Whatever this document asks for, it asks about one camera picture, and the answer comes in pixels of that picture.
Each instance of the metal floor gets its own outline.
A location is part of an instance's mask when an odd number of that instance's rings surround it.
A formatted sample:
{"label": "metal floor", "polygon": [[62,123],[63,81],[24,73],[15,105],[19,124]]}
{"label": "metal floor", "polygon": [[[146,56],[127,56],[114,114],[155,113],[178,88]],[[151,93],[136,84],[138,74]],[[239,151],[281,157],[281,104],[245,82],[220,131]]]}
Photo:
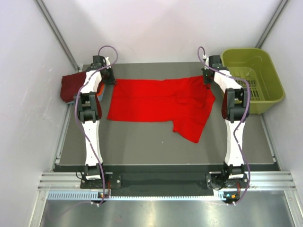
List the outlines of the metal floor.
{"label": "metal floor", "polygon": [[221,201],[47,201],[41,227],[294,227],[284,192],[249,192],[236,207]]}
{"label": "metal floor", "polygon": [[[114,73],[120,79],[177,79],[201,75],[201,64],[117,64]],[[172,122],[107,120],[112,90],[113,86],[107,86],[101,101],[103,118],[99,139],[105,165],[222,164],[226,155],[227,132],[221,117],[223,97],[217,85],[212,86],[216,101],[198,144],[173,133]],[[243,151],[249,163],[273,163],[260,115],[250,115],[247,119],[243,141]],[[60,165],[84,165],[85,157],[85,140],[75,123],[72,108]]]}

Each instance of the green basket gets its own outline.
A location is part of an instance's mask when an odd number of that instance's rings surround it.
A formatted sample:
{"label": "green basket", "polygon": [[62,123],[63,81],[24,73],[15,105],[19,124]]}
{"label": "green basket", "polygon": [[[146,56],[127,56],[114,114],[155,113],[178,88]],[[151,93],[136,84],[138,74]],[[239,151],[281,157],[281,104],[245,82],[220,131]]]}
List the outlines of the green basket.
{"label": "green basket", "polygon": [[[265,51],[256,48],[229,49],[223,52],[221,59],[233,77],[248,81],[251,114],[262,114],[284,98],[276,69]],[[242,81],[237,82],[245,87]]]}

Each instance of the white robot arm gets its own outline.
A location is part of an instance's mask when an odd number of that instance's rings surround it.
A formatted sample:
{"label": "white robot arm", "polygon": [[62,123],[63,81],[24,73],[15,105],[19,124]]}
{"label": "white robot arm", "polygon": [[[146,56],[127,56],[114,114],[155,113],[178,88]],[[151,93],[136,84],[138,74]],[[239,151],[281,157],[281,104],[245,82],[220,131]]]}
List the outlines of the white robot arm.
{"label": "white robot arm", "polygon": [[[78,119],[81,121],[85,135],[90,140],[89,142],[87,138],[85,138],[86,160],[84,176],[86,180],[102,179],[100,166],[98,164],[99,161],[103,164],[99,146],[99,120],[102,117],[102,111],[97,98],[97,89],[101,81],[104,81],[106,84],[116,82],[111,67],[102,71],[97,71],[100,68],[110,65],[108,58],[93,56],[93,61],[94,62],[86,72],[86,79],[84,81],[86,86],[80,91],[77,109]],[[97,157],[95,156],[91,146],[96,152]]]}
{"label": "white robot arm", "polygon": [[239,144],[233,133],[245,113],[246,106],[249,105],[249,103],[247,103],[247,89],[231,78],[228,69],[222,65],[220,56],[210,56],[205,59],[205,62],[206,65],[218,70],[220,73],[213,72],[207,67],[204,67],[202,69],[204,83],[208,84],[214,81],[224,92],[222,117],[225,119],[227,127],[227,152],[221,176],[217,177],[217,179],[225,183],[243,180],[246,175],[244,173],[244,161],[239,146],[242,148],[242,136],[246,120],[240,124],[236,131],[236,137]]}

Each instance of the white panel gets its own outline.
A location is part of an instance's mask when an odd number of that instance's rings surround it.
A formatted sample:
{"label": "white panel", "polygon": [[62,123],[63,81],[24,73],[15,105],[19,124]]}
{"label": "white panel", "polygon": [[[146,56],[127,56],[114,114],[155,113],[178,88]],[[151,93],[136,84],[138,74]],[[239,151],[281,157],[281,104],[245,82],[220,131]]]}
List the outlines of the white panel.
{"label": "white panel", "polygon": [[[234,47],[254,47],[280,0],[45,0],[78,64],[102,45],[119,63],[198,61]],[[105,51],[113,60],[112,51]]]}
{"label": "white panel", "polygon": [[0,226],[25,226],[49,170],[66,105],[61,76],[73,69],[34,1],[0,10]]}
{"label": "white panel", "polygon": [[303,1],[292,0],[277,22],[263,49],[276,67],[285,99],[266,114],[282,166],[290,170],[303,199]]}

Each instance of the red cloth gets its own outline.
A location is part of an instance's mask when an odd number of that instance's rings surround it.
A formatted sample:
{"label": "red cloth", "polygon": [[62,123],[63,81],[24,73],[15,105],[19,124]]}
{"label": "red cloth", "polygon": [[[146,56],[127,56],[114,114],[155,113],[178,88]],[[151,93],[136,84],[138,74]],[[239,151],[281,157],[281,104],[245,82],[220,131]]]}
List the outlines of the red cloth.
{"label": "red cloth", "polygon": [[173,121],[174,132],[198,143],[214,96],[203,77],[117,79],[107,118],[126,122]]}
{"label": "red cloth", "polygon": [[[68,76],[63,76],[61,80],[60,97],[66,103],[74,101],[74,95],[77,94],[80,87],[84,84],[86,72],[74,73]],[[102,83],[99,83],[97,94],[100,92]]]}

